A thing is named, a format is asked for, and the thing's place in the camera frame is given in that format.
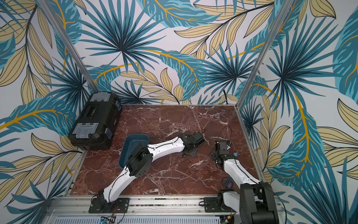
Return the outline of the teal plastic storage tray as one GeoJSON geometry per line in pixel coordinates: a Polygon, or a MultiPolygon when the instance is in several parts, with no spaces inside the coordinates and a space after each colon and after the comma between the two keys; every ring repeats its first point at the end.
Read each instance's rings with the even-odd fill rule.
{"type": "Polygon", "coordinates": [[[121,155],[118,161],[118,165],[121,169],[126,165],[130,155],[136,149],[136,147],[140,144],[148,145],[150,142],[150,138],[146,134],[136,133],[130,134],[126,137],[124,145],[121,150],[121,155]]]}

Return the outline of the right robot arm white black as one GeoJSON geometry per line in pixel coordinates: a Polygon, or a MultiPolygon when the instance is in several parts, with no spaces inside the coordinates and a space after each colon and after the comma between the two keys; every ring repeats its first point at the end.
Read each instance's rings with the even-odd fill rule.
{"type": "Polygon", "coordinates": [[[268,183],[253,177],[229,153],[230,145],[230,141],[217,141],[210,157],[228,174],[240,192],[221,190],[214,204],[220,210],[237,212],[244,224],[278,224],[279,216],[272,188],[268,183]]]}

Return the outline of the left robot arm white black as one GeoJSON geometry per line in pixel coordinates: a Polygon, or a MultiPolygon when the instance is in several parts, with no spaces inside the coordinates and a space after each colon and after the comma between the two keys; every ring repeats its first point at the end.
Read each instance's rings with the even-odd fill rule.
{"type": "Polygon", "coordinates": [[[106,188],[99,191],[91,203],[96,212],[108,213],[118,206],[116,201],[122,191],[136,178],[145,176],[155,160],[173,154],[181,153],[194,157],[199,146],[204,143],[203,133],[179,136],[157,144],[140,144],[129,156],[126,165],[118,177],[106,188]]]}

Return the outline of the black plastic toolbox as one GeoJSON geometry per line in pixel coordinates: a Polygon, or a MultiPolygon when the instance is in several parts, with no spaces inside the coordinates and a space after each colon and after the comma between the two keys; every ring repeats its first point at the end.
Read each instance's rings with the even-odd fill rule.
{"type": "Polygon", "coordinates": [[[110,149],[121,112],[116,94],[92,94],[68,135],[71,144],[82,150],[110,149]]]}

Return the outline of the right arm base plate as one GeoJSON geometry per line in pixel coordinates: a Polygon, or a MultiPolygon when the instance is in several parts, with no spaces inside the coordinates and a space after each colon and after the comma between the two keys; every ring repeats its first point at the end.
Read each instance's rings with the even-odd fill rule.
{"type": "Polygon", "coordinates": [[[231,208],[227,207],[218,197],[203,198],[203,206],[206,213],[231,212],[231,208]]]}

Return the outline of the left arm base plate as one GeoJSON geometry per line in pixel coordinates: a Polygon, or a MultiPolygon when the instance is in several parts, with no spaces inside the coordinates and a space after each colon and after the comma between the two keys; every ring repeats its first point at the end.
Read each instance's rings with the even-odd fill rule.
{"type": "Polygon", "coordinates": [[[121,213],[125,214],[128,211],[130,199],[118,198],[114,202],[105,203],[104,200],[93,198],[89,207],[89,213],[121,213]]]}

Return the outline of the aluminium mounting rail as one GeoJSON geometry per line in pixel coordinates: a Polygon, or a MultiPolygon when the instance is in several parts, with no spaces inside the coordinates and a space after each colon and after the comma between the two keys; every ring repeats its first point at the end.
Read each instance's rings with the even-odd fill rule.
{"type": "Polygon", "coordinates": [[[222,212],[204,206],[214,195],[135,195],[126,196],[126,212],[90,213],[90,196],[55,199],[48,208],[44,224],[241,224],[239,213],[222,212]]]}

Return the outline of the right aluminium frame post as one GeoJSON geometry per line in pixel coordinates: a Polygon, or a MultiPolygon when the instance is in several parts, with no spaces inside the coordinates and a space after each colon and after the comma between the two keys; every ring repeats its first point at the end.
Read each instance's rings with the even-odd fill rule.
{"type": "Polygon", "coordinates": [[[273,21],[272,29],[268,33],[267,38],[266,38],[265,42],[263,43],[263,46],[261,48],[261,51],[259,52],[258,58],[256,59],[256,62],[255,62],[254,66],[251,70],[251,73],[246,81],[246,84],[240,94],[240,97],[236,104],[237,111],[239,111],[240,108],[243,106],[246,95],[250,91],[250,87],[255,79],[257,72],[259,71],[262,61],[263,61],[265,55],[268,53],[273,41],[275,40],[275,37],[278,34],[279,29],[280,29],[282,23],[284,22],[284,19],[285,19],[287,13],[289,12],[289,9],[290,9],[292,3],[293,3],[293,1],[283,1],[282,2],[282,7],[280,8],[280,11],[278,12],[277,17],[273,21]]]}

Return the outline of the aluminium frame post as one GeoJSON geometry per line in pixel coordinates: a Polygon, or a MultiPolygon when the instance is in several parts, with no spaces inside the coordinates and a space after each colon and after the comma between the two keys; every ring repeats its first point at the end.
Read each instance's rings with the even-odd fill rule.
{"type": "Polygon", "coordinates": [[[85,80],[87,81],[88,86],[93,90],[94,93],[98,93],[98,88],[94,83],[89,71],[87,70],[85,64],[83,63],[79,53],[75,49],[73,42],[71,41],[67,31],[65,30],[64,24],[62,25],[60,22],[60,18],[56,15],[54,9],[50,5],[49,1],[39,0],[37,1],[39,6],[44,11],[45,16],[52,24],[54,30],[58,33],[59,37],[61,38],[65,48],[68,50],[68,53],[71,55],[72,59],[75,61],[78,69],[84,76],[85,80]]]}
{"type": "Polygon", "coordinates": [[[263,43],[263,46],[261,48],[261,51],[259,52],[258,58],[256,59],[256,62],[255,62],[254,66],[251,70],[251,73],[246,81],[246,84],[240,94],[240,97],[236,104],[237,111],[239,111],[240,108],[243,106],[246,95],[250,91],[250,87],[255,79],[257,72],[259,71],[262,61],[263,61],[265,55],[268,53],[273,41],[275,40],[275,37],[278,34],[279,29],[280,29],[282,23],[284,22],[284,19],[285,19],[287,13],[289,12],[289,9],[290,9],[292,3],[293,3],[293,1],[283,1],[282,2],[282,7],[280,8],[280,11],[278,12],[277,17],[273,21],[272,29],[268,33],[267,38],[266,38],[265,42],[263,43]]]}

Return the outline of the left aluminium frame post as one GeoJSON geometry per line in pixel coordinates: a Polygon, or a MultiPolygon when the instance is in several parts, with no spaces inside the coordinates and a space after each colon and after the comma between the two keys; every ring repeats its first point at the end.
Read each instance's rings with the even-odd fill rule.
{"type": "Polygon", "coordinates": [[[60,22],[60,18],[56,15],[54,9],[50,5],[49,1],[39,0],[37,1],[39,6],[44,11],[45,16],[52,24],[54,30],[58,33],[59,37],[61,38],[65,48],[68,50],[68,53],[71,55],[72,59],[75,61],[78,69],[84,76],[85,80],[87,81],[88,86],[93,90],[94,93],[98,93],[98,88],[94,83],[89,71],[87,70],[85,64],[83,63],[79,53],[75,49],[73,42],[71,41],[67,31],[65,30],[64,24],[62,25],[60,22]]]}

